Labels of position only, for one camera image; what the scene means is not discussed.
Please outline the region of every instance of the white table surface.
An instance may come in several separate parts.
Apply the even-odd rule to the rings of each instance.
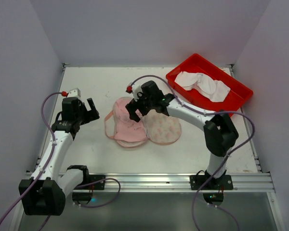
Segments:
[[[126,86],[139,76],[153,74],[165,78],[172,67],[67,67],[60,91],[73,88],[81,90],[86,102],[92,98],[100,119],[80,127],[63,161],[61,172],[70,165],[86,165],[91,173],[196,173],[205,170],[209,163],[204,134],[198,128],[180,120],[182,135],[171,145],[164,146],[148,141],[146,144],[126,149],[105,135],[104,117],[112,110],[114,102],[124,96]],[[151,78],[140,80],[144,83]],[[164,94],[167,86],[154,79]],[[61,111],[62,97],[56,102],[52,123]],[[237,144],[247,138],[243,118],[233,115],[232,120],[239,132]],[[250,144],[234,152],[228,160],[229,173],[257,172]]]

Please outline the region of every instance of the white towel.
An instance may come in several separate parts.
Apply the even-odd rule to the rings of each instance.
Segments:
[[[182,71],[177,75],[175,82],[185,90],[196,89],[212,102],[223,102],[230,91],[230,88],[222,81],[213,80],[203,73]]]

